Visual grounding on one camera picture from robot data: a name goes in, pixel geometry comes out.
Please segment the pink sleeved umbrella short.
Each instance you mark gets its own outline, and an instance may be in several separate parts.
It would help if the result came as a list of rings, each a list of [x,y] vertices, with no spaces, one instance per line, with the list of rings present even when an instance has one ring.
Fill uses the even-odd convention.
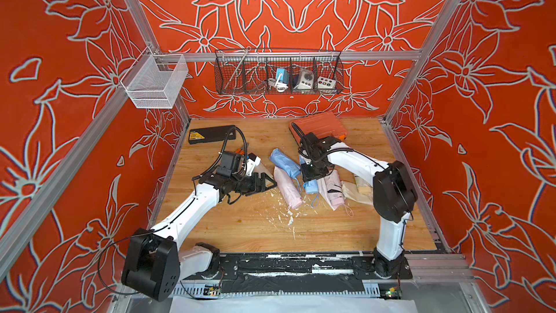
[[[336,170],[333,170],[329,175],[324,177],[324,179],[328,189],[328,196],[330,197],[330,201],[335,208],[335,211],[338,209],[344,209],[349,217],[353,217],[353,210],[345,204],[346,198],[342,192],[339,173]]]

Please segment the pink sleeved umbrella long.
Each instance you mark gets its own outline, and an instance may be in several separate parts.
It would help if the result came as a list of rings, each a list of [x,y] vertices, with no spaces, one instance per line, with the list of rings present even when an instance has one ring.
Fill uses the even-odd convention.
[[[298,209],[303,201],[298,189],[294,186],[292,178],[281,168],[275,167],[274,180],[290,209]]]

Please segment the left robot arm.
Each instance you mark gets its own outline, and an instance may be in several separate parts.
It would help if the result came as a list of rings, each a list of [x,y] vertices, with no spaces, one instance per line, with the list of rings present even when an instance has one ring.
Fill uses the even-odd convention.
[[[277,187],[265,172],[256,172],[260,159],[248,152],[227,150],[227,142],[214,162],[193,177],[193,192],[160,223],[130,236],[121,283],[156,301],[164,301],[175,286],[192,275],[212,279],[223,275],[220,250],[208,243],[180,248],[194,227],[211,209],[226,202],[233,205],[244,196]]]

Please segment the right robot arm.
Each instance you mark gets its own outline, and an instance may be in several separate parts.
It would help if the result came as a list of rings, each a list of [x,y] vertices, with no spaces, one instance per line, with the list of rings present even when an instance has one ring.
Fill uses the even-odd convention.
[[[301,165],[305,182],[323,183],[339,166],[372,187],[373,207],[380,217],[379,240],[373,250],[374,271],[381,278],[397,275],[405,260],[407,223],[417,201],[406,166],[400,161],[374,159],[334,136],[320,139],[314,133],[304,133],[297,124],[292,124],[292,130],[300,137],[298,152],[305,160]]]

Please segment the cream sleeve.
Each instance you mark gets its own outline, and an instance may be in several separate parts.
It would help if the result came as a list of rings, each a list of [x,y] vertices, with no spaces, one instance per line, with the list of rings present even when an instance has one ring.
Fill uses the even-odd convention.
[[[359,204],[374,205],[372,196],[373,188],[370,186],[363,187],[363,192],[360,192],[359,187],[355,183],[342,181],[341,187],[345,198]]]

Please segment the cream sleeved umbrella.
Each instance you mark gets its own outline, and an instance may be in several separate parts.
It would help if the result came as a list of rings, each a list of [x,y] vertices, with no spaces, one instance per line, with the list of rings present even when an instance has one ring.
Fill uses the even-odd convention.
[[[271,178],[274,179],[274,177],[273,177],[272,173],[270,172],[270,170],[267,169],[267,168],[264,166],[264,164],[263,164],[262,162],[259,162],[259,163],[255,166],[255,168],[253,169],[253,172],[254,172],[254,173],[262,173],[262,172],[265,172],[267,175],[269,175]]]

